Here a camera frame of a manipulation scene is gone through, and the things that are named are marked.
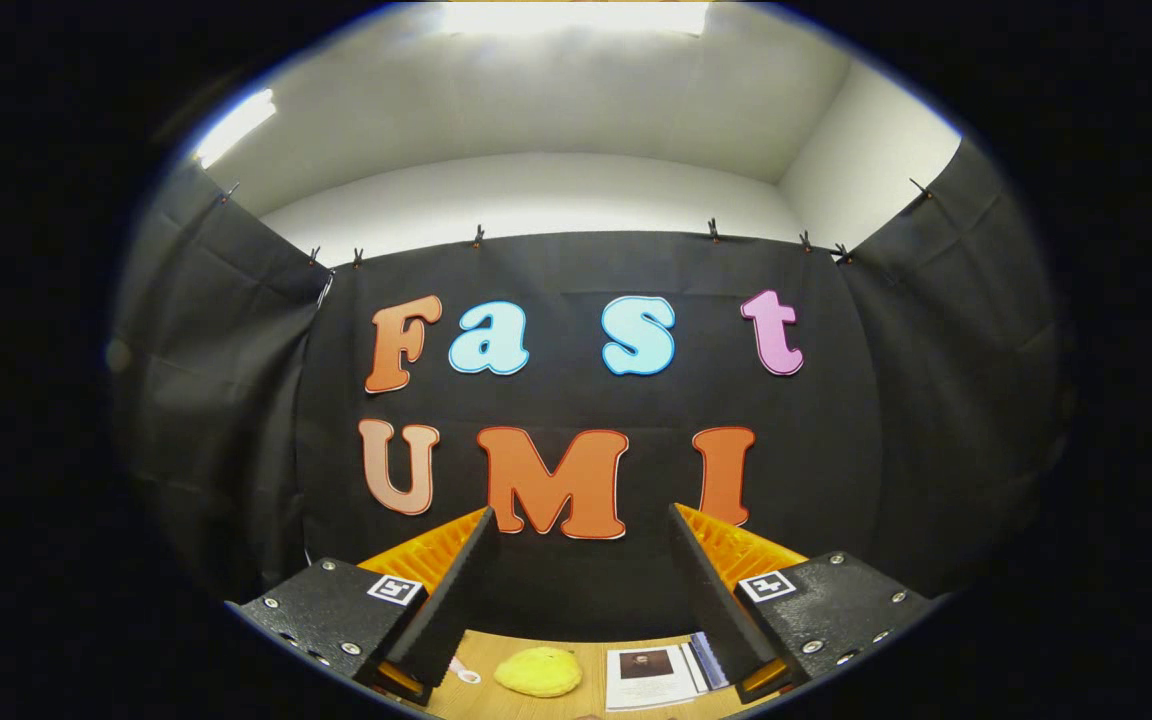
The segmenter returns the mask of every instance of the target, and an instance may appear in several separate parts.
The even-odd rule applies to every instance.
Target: yellow plush toy
[[[579,665],[566,650],[528,647],[497,667],[498,683],[532,697],[558,697],[579,684]]]

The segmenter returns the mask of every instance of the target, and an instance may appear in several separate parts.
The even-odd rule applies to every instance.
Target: black fabric backdrop
[[[842,275],[882,408],[867,560],[933,594],[965,583],[1033,515],[1074,387],[1064,300],[1014,185],[964,138],[927,190]]]
[[[804,354],[794,376],[763,369],[742,302],[773,288],[795,306],[787,336]],[[369,396],[384,306],[438,295],[403,389]],[[659,374],[614,376],[602,364],[600,316],[609,301],[652,295],[677,321],[675,359]],[[458,319],[492,300],[526,311],[530,359],[517,374],[462,374],[448,364]],[[548,469],[585,429],[628,437],[617,475],[626,537],[583,541],[529,524],[502,537],[476,628],[551,639],[623,639],[689,632],[684,589],[666,541],[670,502],[696,506],[702,456],[691,438],[741,425],[756,433],[745,464],[751,532],[804,553],[864,553],[878,503],[877,387],[861,320],[838,266],[790,243],[680,233],[559,233],[488,238],[385,255],[338,268],[308,342],[297,400],[297,477],[312,556],[372,553],[486,505],[488,462],[476,442],[493,425],[524,429]],[[434,498],[425,514],[384,509],[362,473],[357,423],[387,420],[391,477],[410,487],[403,425],[439,430]]]
[[[165,180],[126,262],[115,444],[185,568],[225,598],[305,566],[291,402],[328,278],[196,162]]]
[[[687,632],[664,509],[699,505],[691,438],[740,425],[751,532],[805,555],[844,550],[924,594],[958,588],[1025,523],[1071,409],[1056,302],[1018,204],[969,141],[916,200],[835,264],[824,251],[703,234],[559,233],[430,247],[329,272],[183,168],[147,213],[120,295],[120,445],[187,568],[245,601],[306,555],[361,561],[486,503],[493,425],[524,429],[550,470],[586,429],[630,447],[617,471],[626,537],[581,541],[526,523],[476,609],[488,632],[624,639]],[[760,365],[740,305],[776,290],[805,364]],[[385,306],[435,295],[411,382],[369,396]],[[675,359],[614,376],[600,314],[626,295],[676,311]],[[529,363],[462,374],[457,319],[525,310]],[[410,487],[407,424],[433,425],[434,500],[407,516],[362,472],[357,423],[387,420],[391,479]]]

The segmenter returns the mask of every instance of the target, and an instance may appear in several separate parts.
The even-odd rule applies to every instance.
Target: peach letter
[[[700,430],[691,438],[691,447],[705,458],[700,485],[700,511],[714,518],[744,525],[749,509],[741,505],[745,486],[745,450],[755,445],[751,429]]]
[[[553,529],[568,500],[564,536],[616,539],[626,533],[626,523],[616,516],[616,473],[630,438],[614,430],[585,430],[567,446],[553,473],[525,430],[484,429],[479,446],[488,453],[488,505],[500,532],[522,532],[524,524],[513,514],[516,497],[540,535]]]
[[[397,492],[389,483],[389,438],[394,427],[387,420],[361,420],[362,473],[367,488],[381,505],[403,515],[420,515],[434,501],[433,454],[438,445],[438,430],[429,425],[407,425],[403,439],[412,452],[412,488]]]
[[[425,347],[425,324],[420,320],[438,323],[442,316],[444,304],[435,295],[376,310],[376,314],[371,316],[371,324],[376,325],[376,356],[371,361],[371,374],[362,387],[370,393],[407,387],[411,374],[403,370],[399,355],[406,354],[408,363],[418,361]]]

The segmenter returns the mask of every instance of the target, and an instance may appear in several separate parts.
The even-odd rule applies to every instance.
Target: white wall
[[[781,179],[813,245],[852,249],[941,174],[961,136],[940,115],[859,60]]]
[[[242,188],[236,199],[242,202]],[[803,225],[768,183],[627,156],[486,156],[420,165],[332,188],[262,221],[319,262],[548,232],[718,232],[797,240]]]

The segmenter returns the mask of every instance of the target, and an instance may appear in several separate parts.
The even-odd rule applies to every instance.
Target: wooden table
[[[609,650],[634,650],[660,647],[687,642],[687,635],[675,638],[636,641],[620,643],[570,643],[509,638],[503,635],[467,630],[465,638],[456,652],[456,658],[469,670],[483,676],[483,682],[472,685],[449,673],[444,683],[434,689],[429,707],[420,708],[415,703],[404,705],[417,707],[431,715],[447,717],[448,720],[576,720],[577,717],[594,715],[604,720],[714,720],[758,705],[759,702],[776,697],[772,694],[761,700],[741,705],[736,689],[730,685],[721,691],[704,694],[695,700],[627,712],[607,712],[607,652]],[[509,655],[529,647],[548,646],[575,651],[581,668],[581,683],[571,692],[561,697],[539,698],[516,694],[497,683],[492,675],[497,666]]]

